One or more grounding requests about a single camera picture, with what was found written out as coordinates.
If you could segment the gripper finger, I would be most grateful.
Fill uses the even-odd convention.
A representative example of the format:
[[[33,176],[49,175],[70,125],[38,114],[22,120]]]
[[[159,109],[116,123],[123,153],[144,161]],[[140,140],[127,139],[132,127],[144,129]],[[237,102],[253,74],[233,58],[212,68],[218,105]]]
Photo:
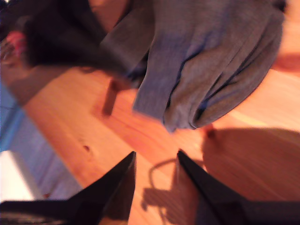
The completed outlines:
[[[177,158],[206,206],[207,213],[202,218],[206,225],[248,224],[242,205],[244,197],[207,173],[183,150],[178,151]]]
[[[8,35],[14,31],[21,33],[20,50],[32,66],[87,66],[131,79],[131,72],[102,45],[108,33],[94,16],[78,20],[72,15],[10,15]]]
[[[136,152],[70,198],[79,203],[72,225],[127,225],[135,192]]]

